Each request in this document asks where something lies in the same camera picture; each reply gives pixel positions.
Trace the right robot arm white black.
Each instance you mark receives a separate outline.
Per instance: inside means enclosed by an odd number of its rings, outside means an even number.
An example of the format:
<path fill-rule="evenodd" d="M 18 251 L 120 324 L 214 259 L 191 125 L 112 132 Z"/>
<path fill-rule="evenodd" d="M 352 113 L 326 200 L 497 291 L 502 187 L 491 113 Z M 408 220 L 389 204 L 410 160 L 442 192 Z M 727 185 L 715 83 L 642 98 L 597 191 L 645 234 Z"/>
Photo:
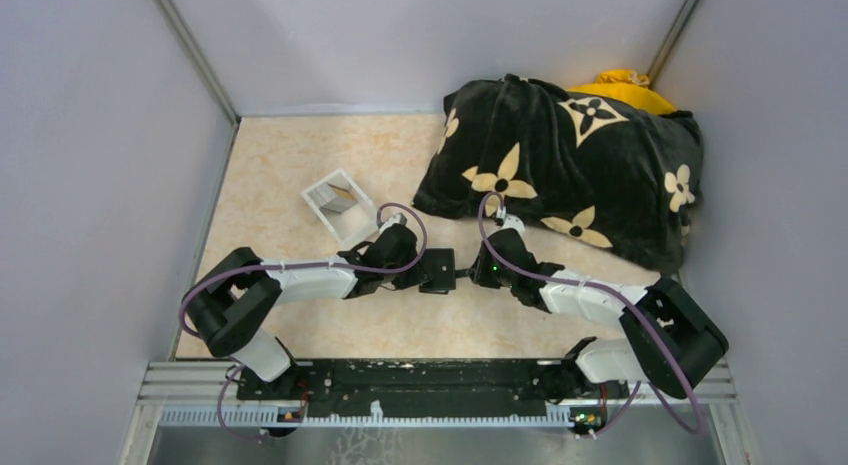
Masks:
<path fill-rule="evenodd" d="M 602 382 L 646 381 L 684 399 L 729 350 L 723 332 L 677 281 L 661 277 L 647 286 L 597 281 L 536 260 L 515 229 L 482 240 L 470 277 L 484 288 L 508 289 L 526 307 L 623 333 L 616 340 L 592 339 L 575 351 L 563 383 L 576 397 L 590 396 Z"/>

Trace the white plastic card tray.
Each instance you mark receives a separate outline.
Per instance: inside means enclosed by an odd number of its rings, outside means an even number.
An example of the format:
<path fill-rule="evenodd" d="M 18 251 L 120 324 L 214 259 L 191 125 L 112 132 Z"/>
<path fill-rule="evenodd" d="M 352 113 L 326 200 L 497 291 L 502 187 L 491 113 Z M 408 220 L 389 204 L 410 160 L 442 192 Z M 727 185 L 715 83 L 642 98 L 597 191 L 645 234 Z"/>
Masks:
<path fill-rule="evenodd" d="M 378 232 L 377 206 L 342 168 L 303 189 L 301 196 L 343 249 Z"/>

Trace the black leather card holder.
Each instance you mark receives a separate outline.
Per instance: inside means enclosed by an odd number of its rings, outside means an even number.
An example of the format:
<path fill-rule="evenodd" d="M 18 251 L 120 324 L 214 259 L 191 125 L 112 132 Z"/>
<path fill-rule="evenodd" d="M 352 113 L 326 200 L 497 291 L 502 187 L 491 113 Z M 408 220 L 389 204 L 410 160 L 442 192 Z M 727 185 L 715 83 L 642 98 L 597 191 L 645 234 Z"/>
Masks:
<path fill-rule="evenodd" d="M 456 268 L 455 251 L 452 248 L 428 248 L 419 262 L 421 280 L 418 292 L 446 295 L 456 289 L 459 279 L 467 278 L 469 268 Z"/>

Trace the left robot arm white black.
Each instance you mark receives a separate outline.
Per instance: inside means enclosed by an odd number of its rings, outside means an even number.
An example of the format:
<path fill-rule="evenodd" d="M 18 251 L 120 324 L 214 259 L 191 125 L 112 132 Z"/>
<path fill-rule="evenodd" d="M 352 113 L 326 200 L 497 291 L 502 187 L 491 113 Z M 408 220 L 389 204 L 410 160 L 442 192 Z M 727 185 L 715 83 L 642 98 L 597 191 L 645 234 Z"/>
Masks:
<path fill-rule="evenodd" d="M 273 397 L 285 399 L 297 391 L 300 373 L 282 342 L 262 328 L 270 311 L 312 299 L 373 294 L 413 272 L 422 257 L 417 236 L 401 223 L 384 227 L 373 242 L 324 260 L 263 260 L 240 247 L 186 293 L 180 324 L 212 356 L 232 359 Z"/>

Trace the black floral plush blanket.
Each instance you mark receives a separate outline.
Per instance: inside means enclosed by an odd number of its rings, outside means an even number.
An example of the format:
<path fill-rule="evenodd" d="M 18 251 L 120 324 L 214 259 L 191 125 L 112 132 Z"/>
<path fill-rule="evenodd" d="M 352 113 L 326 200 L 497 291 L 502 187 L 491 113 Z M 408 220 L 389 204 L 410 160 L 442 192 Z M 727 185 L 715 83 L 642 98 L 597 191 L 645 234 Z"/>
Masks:
<path fill-rule="evenodd" d="M 461 219 L 505 206 L 643 268 L 681 268 L 705 155 L 690 112 L 654 114 L 510 74 L 466 83 L 443 108 L 415 208 Z"/>

